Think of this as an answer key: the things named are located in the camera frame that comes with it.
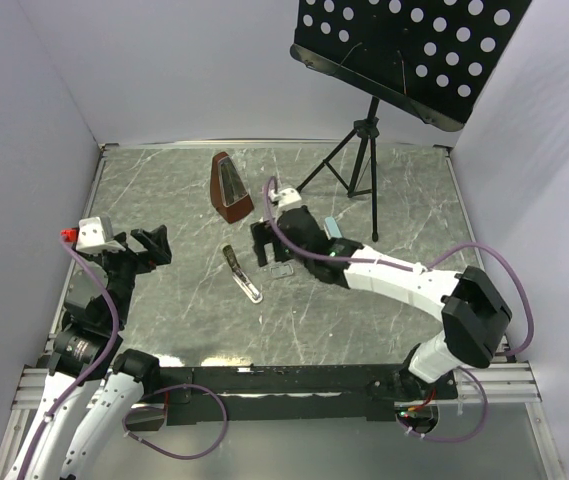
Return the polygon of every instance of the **metal frame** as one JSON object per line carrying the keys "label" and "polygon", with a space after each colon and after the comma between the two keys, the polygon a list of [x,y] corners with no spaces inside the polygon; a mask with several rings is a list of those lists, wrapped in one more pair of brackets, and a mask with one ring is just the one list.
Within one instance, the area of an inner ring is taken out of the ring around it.
{"label": "metal frame", "polygon": [[[187,142],[176,142],[174,144],[162,145],[161,148],[200,148],[202,146],[213,145],[249,145],[249,146],[293,146],[294,144],[299,145],[300,143],[305,145],[325,145],[333,144],[333,140],[318,141],[318,140],[259,140],[259,141],[249,141],[249,140],[216,140],[216,141],[187,141]],[[139,146],[132,148],[158,148],[158,145],[149,145],[148,147]],[[107,159],[107,154],[110,149],[117,148],[111,145],[102,146],[102,154],[100,155],[99,163],[96,169],[95,179],[91,186],[89,197],[87,199],[86,207],[84,208],[84,215],[88,215],[93,206],[93,201],[95,199],[95,194],[97,192],[97,187],[101,180],[102,172],[104,170],[105,160]],[[475,235],[464,206],[464,202],[459,190],[459,185],[457,179],[455,178],[455,172],[453,170],[451,159],[449,155],[446,155],[446,162],[455,185],[457,195],[460,200],[460,205],[464,214],[464,218],[469,229],[470,237],[475,241]],[[483,268],[482,258],[477,255],[480,266]],[[64,288],[60,295],[60,301],[58,307],[54,314],[54,320],[51,326],[51,333],[46,343],[45,350],[43,354],[47,354],[51,351],[52,343],[55,338],[55,330],[60,318],[60,313],[62,310],[62,305],[64,301],[65,292],[70,283],[71,275],[75,266],[75,262],[71,262],[67,277],[64,282]],[[503,350],[506,347],[507,340],[506,337],[503,338],[502,345],[500,345],[499,350]],[[505,363],[504,357],[496,357],[496,362],[494,362],[488,369],[470,369],[472,373],[480,380],[482,386],[486,390],[488,401],[491,404],[498,403],[523,403],[526,405],[529,419],[531,422],[531,428],[538,445],[540,456],[544,464],[548,478],[553,478],[557,480],[563,480],[566,478],[561,461],[559,460],[555,442],[550,433],[548,423],[544,416],[544,411],[541,406],[541,396],[539,394],[537,384],[535,382],[535,377],[531,370],[528,362],[518,362],[518,363]],[[22,372],[15,397],[13,399],[13,405],[11,407],[11,415],[4,433],[4,438],[0,446],[0,480],[6,475],[7,469],[13,464],[15,457],[17,456],[20,444],[23,440],[24,434],[28,427],[29,419],[31,414],[39,406],[40,399],[42,397],[42,392],[44,389],[44,380],[47,375],[47,370],[43,368],[26,368]],[[478,404],[481,403],[481,396],[477,391],[474,384],[466,378],[464,375],[455,373],[455,379],[457,383],[459,399],[457,400],[436,400],[434,403],[437,405],[446,404]],[[101,393],[102,386],[98,392],[93,397],[91,403],[89,403],[88,408],[90,408],[96,401],[97,396]]]}

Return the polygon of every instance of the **music stand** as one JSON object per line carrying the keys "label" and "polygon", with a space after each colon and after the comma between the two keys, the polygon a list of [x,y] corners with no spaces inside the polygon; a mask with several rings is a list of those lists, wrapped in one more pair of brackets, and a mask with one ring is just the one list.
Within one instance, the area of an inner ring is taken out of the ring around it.
{"label": "music stand", "polygon": [[[377,231],[377,108],[380,100],[441,130],[460,130],[530,0],[300,0],[291,56],[372,95],[365,119],[298,186],[327,167],[349,198],[371,193]],[[348,184],[330,164],[357,135]],[[371,188],[356,191],[370,147]]]}

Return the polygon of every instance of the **red connector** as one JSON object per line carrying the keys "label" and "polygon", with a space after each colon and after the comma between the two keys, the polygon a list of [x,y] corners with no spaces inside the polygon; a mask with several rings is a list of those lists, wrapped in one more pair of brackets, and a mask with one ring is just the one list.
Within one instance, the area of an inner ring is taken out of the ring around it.
{"label": "red connector", "polygon": [[79,228],[67,228],[60,232],[62,239],[66,243],[75,243],[77,242],[77,234],[79,232]]}

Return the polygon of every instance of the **white wall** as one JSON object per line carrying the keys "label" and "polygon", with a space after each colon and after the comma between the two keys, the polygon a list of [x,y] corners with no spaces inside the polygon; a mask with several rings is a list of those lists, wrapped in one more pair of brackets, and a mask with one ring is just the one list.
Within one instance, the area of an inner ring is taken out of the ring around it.
{"label": "white wall", "polygon": [[[365,93],[290,57],[298,0],[19,1],[98,142],[337,139],[366,116]],[[383,141],[458,137],[378,116]]]}
{"label": "white wall", "polygon": [[15,0],[0,0],[0,442],[24,363],[44,345],[98,150]]}
{"label": "white wall", "polygon": [[[478,238],[511,260],[530,295],[531,360],[569,474],[569,2],[534,0],[453,151]],[[518,306],[509,281],[490,272]]]}

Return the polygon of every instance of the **stand leg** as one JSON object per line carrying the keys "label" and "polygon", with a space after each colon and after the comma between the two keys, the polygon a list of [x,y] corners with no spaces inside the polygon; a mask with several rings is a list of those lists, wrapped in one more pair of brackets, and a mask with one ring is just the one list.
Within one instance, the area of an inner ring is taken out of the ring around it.
{"label": "stand leg", "polygon": [[333,160],[333,157],[335,157],[335,155],[337,155],[337,153],[344,148],[344,146],[351,141],[351,138],[353,138],[355,136],[355,129],[351,130],[351,132],[344,137],[344,140],[342,140],[337,147],[335,147],[333,149],[333,151],[331,153],[328,154],[328,157],[326,157],[324,160],[322,160],[322,163],[320,163],[315,170],[313,170],[311,172],[311,174],[306,177],[306,180],[304,180],[302,183],[300,183],[300,185],[297,187],[297,191],[301,192],[302,189],[309,184],[309,182],[311,180],[313,180],[313,178],[315,178],[315,176],[320,173],[320,171],[324,168],[324,167],[328,167],[328,169],[333,173],[333,175],[335,175],[335,177],[337,178],[337,180],[344,186],[344,188],[346,188],[348,190],[348,185],[346,184],[346,182],[344,181],[344,179],[340,176],[340,174],[338,173],[337,170],[335,170],[335,168],[333,168],[333,166],[330,164],[330,161]]}
{"label": "stand leg", "polygon": [[368,137],[363,137],[360,140],[360,148],[357,151],[357,158],[355,159],[355,165],[353,166],[353,173],[351,174],[351,183],[348,186],[348,198],[354,197],[355,187],[357,187],[357,180],[360,177],[360,171],[362,170],[362,163],[364,163],[364,155],[366,154],[366,147],[368,146]]}
{"label": "stand leg", "polygon": [[375,139],[371,138],[371,220],[373,222],[371,239],[377,242],[380,236],[377,233],[377,152],[375,149]]}
{"label": "stand leg", "polygon": [[377,97],[371,98],[371,104],[368,106],[368,114],[366,115],[366,121],[368,123],[373,123],[375,120],[375,115],[377,115],[377,107],[380,106],[380,99]]}

